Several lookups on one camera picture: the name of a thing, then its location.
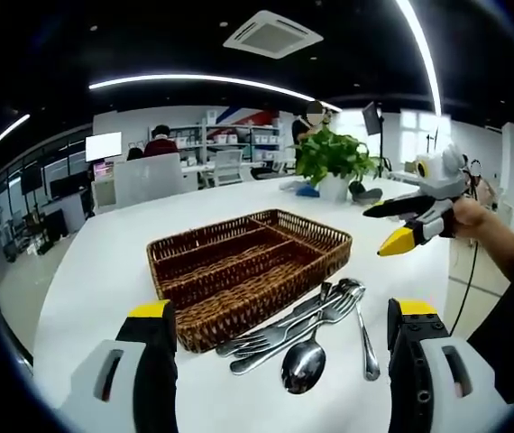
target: floor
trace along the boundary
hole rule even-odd
[[[74,236],[58,242],[45,255],[20,255],[0,282],[0,308],[9,326],[34,356],[33,344],[42,303],[52,277]],[[474,248],[462,240],[451,241],[450,277],[444,322],[451,328],[464,298],[472,269]],[[467,338],[500,299],[508,281],[488,254],[479,249],[472,286],[464,312],[455,329],[457,336]]]
[[[34,356],[32,348],[42,303],[52,277],[69,249],[74,235],[61,239],[45,255],[23,253],[0,281],[0,308],[21,343]]]

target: green leaves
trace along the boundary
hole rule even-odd
[[[302,144],[297,174],[310,179],[316,186],[328,173],[342,179],[363,180],[363,175],[375,170],[375,159],[370,158],[365,143],[351,135],[332,133],[326,126]]]

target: human hand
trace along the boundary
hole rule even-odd
[[[454,234],[457,237],[477,238],[488,210],[473,198],[461,197],[454,203]]]

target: ceiling air conditioner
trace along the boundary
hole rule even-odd
[[[322,36],[301,24],[269,11],[260,11],[239,27],[223,46],[281,59],[322,40]]]

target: white flower pot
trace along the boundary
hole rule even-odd
[[[347,200],[347,187],[350,180],[349,177],[341,179],[332,173],[327,174],[319,182],[319,197],[325,201],[344,203]]]

